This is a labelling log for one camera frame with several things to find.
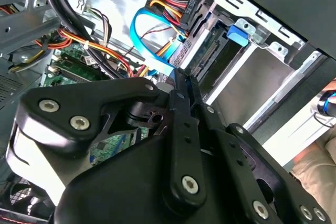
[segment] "person's hand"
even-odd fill
[[[330,91],[330,90],[336,90],[336,79],[334,79],[332,82],[330,82],[323,91]],[[330,97],[328,99],[331,103],[336,103],[336,97]],[[306,156],[308,153],[318,150],[320,147],[317,145],[317,143],[312,143],[307,148],[305,148],[302,152],[300,152],[294,159],[294,164],[298,163],[304,156]]]
[[[332,82],[330,82],[324,89],[323,91],[329,91],[329,90],[336,90],[336,79],[334,79]],[[331,103],[336,103],[336,97],[330,97],[328,99],[329,102]]]
[[[298,155],[293,158],[294,164],[297,164],[304,156],[306,156],[308,153],[320,150],[320,147],[317,143],[312,143],[307,148],[305,148],[302,152],[300,152]]]

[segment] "mounting hole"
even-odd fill
[[[145,87],[148,88],[149,90],[154,90],[153,86],[151,86],[149,84],[146,84]]]
[[[237,159],[237,163],[238,163],[238,165],[240,165],[240,166],[244,166],[243,161],[241,161],[240,159]]]
[[[191,139],[190,139],[189,137],[185,137],[185,138],[184,138],[184,141],[186,141],[186,142],[189,143],[189,144],[191,143]]]
[[[177,96],[181,99],[184,99],[184,95],[182,95],[181,93],[177,93]]]
[[[159,123],[163,120],[163,115],[155,115],[152,119],[153,123]]]

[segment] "green circuit board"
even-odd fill
[[[53,87],[60,85],[76,84],[87,81],[104,80],[100,70],[92,66],[85,65],[83,59],[86,53],[78,44],[73,44],[58,52],[57,61],[52,60],[50,65],[59,69],[57,72],[47,72],[43,87]],[[90,163],[92,165],[100,164],[109,157],[125,150],[135,143],[136,130],[134,133],[127,135],[116,135],[94,144],[90,149]],[[147,128],[141,128],[140,139],[146,138],[148,135]]]

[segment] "wire bundle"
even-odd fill
[[[49,53],[50,53],[50,50],[47,50],[47,51],[41,50],[40,52],[35,54],[31,59],[29,59],[27,62],[20,63],[16,66],[10,68],[9,72],[10,73],[14,73],[14,72],[19,73],[21,71],[27,70],[27,69],[35,66],[39,62],[41,62],[43,59],[45,59],[48,56]]]
[[[172,45],[173,41],[168,41],[159,51],[156,52],[157,56],[162,56],[168,48]],[[149,67],[146,65],[142,65],[141,68],[138,71],[138,77],[144,77],[146,73],[148,72]]]
[[[64,29],[60,29],[59,34],[60,34],[61,37],[72,39],[74,41],[77,41],[77,42],[81,43],[82,45],[87,45],[91,49],[98,49],[102,52],[107,53],[108,55],[110,55],[114,59],[121,62],[121,64],[127,69],[129,77],[134,76],[133,70],[131,69],[131,66],[129,65],[129,63],[125,59],[123,59],[118,53],[113,51],[112,49],[110,49],[108,47],[104,47],[104,46],[102,46],[98,43],[95,43],[95,42],[89,42],[87,40],[84,40],[84,39],[76,36],[75,34],[72,34],[72,33],[68,32]]]
[[[74,35],[74,38],[75,36],[77,36],[76,39],[78,40],[81,39],[82,41],[85,42],[84,43],[85,45],[90,44],[90,43],[92,43],[92,45],[98,45],[93,41],[91,36],[88,34],[84,25],[80,21],[78,15],[71,8],[67,0],[48,0],[48,2],[49,2],[49,5],[52,7],[52,9],[55,11],[56,15],[66,25],[67,29],[69,29],[72,35]],[[108,48],[104,48],[104,49],[108,52],[113,52],[113,54],[117,55],[117,53],[112,51],[111,49],[108,49]],[[86,51],[111,79],[123,78],[123,75],[121,75],[118,71],[116,71],[109,64],[107,58],[100,51],[96,50],[95,47],[93,46],[88,47]]]
[[[104,32],[103,45],[106,47],[112,35],[112,26],[110,24],[109,18],[98,9],[92,7],[88,8],[87,12],[91,13],[94,17],[98,18],[103,22],[103,32]]]
[[[189,0],[153,0],[150,3],[150,6],[159,4],[165,7],[163,17],[172,24],[172,27],[177,34],[186,38],[187,32],[180,27],[180,19],[182,17],[182,13],[187,7],[188,1]]]
[[[19,12],[19,10],[13,4],[0,6],[0,10],[2,10],[3,12],[5,12],[7,15],[11,15],[11,14]],[[43,43],[40,42],[39,40],[36,39],[36,40],[34,40],[34,42],[38,46],[43,47]],[[72,40],[68,39],[68,38],[65,41],[56,42],[56,43],[53,43],[51,41],[51,43],[48,43],[47,48],[48,49],[61,49],[61,48],[65,48],[65,47],[70,46],[71,43],[72,43]]]

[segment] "yellow wire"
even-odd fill
[[[162,50],[160,50],[160,52],[157,53],[157,56],[161,56],[164,52],[167,51],[167,49],[168,49],[171,45],[172,45],[171,42],[170,42],[169,44],[165,45],[165,47],[162,48]],[[141,74],[139,74],[139,77],[144,77],[148,70],[149,70],[149,67],[145,67],[144,70],[141,72]]]
[[[178,35],[181,35],[183,38],[186,38],[185,35],[183,35],[173,24],[171,24],[172,28],[177,32]]]
[[[75,41],[80,42],[80,43],[82,43],[82,44],[85,44],[85,43],[86,43],[86,41],[85,41],[84,39],[78,39],[78,38],[72,36],[71,34],[68,34],[68,33],[67,33],[66,31],[64,31],[64,30],[62,30],[62,33],[63,33],[64,35],[66,35],[67,37],[71,38],[72,40],[75,40]],[[101,50],[101,51],[107,53],[108,55],[112,56],[114,59],[120,61],[120,59],[118,59],[117,56],[115,56],[115,55],[114,55],[112,52],[110,52],[109,50],[106,50],[106,49],[105,49],[103,46],[101,46],[101,45],[96,45],[95,43],[89,42],[89,46],[92,47],[92,48],[99,49],[99,50]]]
[[[9,7],[13,12],[16,12],[16,9],[12,5],[10,5]]]
[[[37,59],[38,57],[41,56],[41,54],[43,54],[44,51],[41,50],[40,52],[38,52],[37,54],[35,54],[33,57],[31,57],[29,60],[27,60],[27,64],[31,63],[32,61],[34,61],[35,59]],[[15,68],[11,68],[9,71],[10,72],[15,72],[16,70],[20,69],[21,67],[15,67]]]
[[[31,57],[29,60],[27,60],[27,63],[31,63],[32,61],[34,61],[35,59],[37,59],[38,57],[40,57],[41,54],[43,54],[44,51],[41,50],[40,52],[38,52],[37,54],[35,54],[33,57]]]
[[[182,14],[180,12],[178,12],[177,10],[174,10],[173,8],[171,8],[169,5],[165,4],[164,2],[160,1],[160,0],[153,0],[149,6],[154,5],[155,3],[160,4],[162,6],[164,6],[166,9],[170,10],[172,13],[176,14],[179,18],[182,17]]]

